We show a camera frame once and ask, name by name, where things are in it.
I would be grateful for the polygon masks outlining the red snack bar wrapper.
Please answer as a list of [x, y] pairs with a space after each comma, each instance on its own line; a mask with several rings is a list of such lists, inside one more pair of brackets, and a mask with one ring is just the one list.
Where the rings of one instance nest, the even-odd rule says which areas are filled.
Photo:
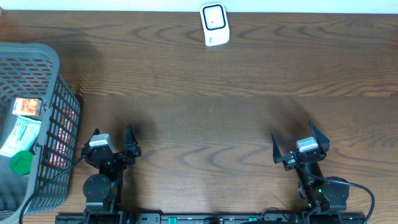
[[69, 108], [63, 108], [60, 115], [60, 124], [55, 126], [56, 138], [52, 139], [49, 162], [58, 168], [66, 168], [71, 158], [70, 149], [73, 137], [71, 133], [74, 128], [75, 112]]

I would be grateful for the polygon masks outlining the green lid jar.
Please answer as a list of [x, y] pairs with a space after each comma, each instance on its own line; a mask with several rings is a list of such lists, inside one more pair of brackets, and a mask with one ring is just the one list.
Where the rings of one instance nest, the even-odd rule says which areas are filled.
[[16, 153], [10, 161], [10, 168], [18, 175], [29, 175], [34, 155], [30, 151]]

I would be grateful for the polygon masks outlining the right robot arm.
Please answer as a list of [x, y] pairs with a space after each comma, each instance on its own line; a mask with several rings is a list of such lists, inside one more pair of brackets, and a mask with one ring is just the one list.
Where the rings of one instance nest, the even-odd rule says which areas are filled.
[[296, 149], [288, 156], [280, 153], [275, 137], [272, 137], [272, 156], [276, 164], [281, 163], [286, 171], [295, 170], [300, 184], [302, 198], [308, 200], [309, 209], [302, 218], [324, 214], [339, 214], [347, 209], [349, 186], [339, 184], [339, 177], [324, 177], [318, 163], [326, 158], [330, 140], [316, 126], [309, 122], [313, 136], [296, 142]]

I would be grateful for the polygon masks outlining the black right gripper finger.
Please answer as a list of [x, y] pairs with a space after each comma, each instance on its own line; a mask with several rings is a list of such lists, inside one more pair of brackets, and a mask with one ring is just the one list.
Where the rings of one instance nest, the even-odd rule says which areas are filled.
[[278, 163], [283, 161], [283, 157], [282, 157], [282, 155], [280, 153], [280, 150], [279, 150], [279, 147], [278, 147], [278, 144], [277, 144], [277, 141], [276, 141], [274, 135], [271, 134], [271, 137], [272, 137], [272, 156], [273, 156], [273, 160], [274, 160], [275, 164], [278, 164]]
[[318, 147], [323, 151], [327, 152], [330, 147], [330, 140], [318, 130], [318, 128], [314, 125], [312, 121], [308, 122], [310, 125], [310, 129], [313, 133], [313, 137], [315, 138], [316, 142], [318, 143]]

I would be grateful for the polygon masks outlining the teal wet wipes pack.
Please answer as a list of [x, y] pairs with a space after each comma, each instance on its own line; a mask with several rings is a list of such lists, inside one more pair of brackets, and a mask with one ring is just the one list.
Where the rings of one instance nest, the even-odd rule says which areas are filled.
[[39, 135], [41, 121], [18, 116], [14, 127], [1, 147], [1, 155], [13, 157], [18, 152], [29, 151]]

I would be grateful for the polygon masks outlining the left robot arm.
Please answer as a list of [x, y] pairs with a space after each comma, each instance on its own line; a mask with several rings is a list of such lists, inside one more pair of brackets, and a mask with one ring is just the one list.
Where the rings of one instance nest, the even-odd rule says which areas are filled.
[[136, 216], [121, 206], [124, 170], [141, 156], [130, 124], [126, 127], [124, 147], [125, 151], [114, 152], [110, 135], [101, 134], [99, 129], [83, 145], [81, 156], [87, 164], [98, 169], [98, 173], [89, 176], [83, 184], [86, 197], [83, 223], [136, 222]]

